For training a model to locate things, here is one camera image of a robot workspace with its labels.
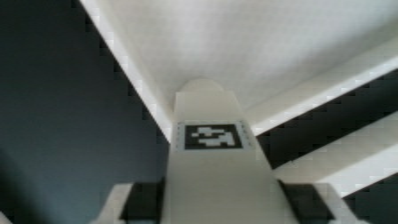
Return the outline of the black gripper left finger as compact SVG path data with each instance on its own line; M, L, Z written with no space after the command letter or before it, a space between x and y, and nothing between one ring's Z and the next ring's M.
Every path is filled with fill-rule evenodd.
M164 182L116 184L89 224L161 224L164 189Z

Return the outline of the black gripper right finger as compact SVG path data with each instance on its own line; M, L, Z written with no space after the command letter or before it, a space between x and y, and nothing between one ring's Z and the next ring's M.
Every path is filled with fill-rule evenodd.
M299 224L372 224L328 183L280 182Z

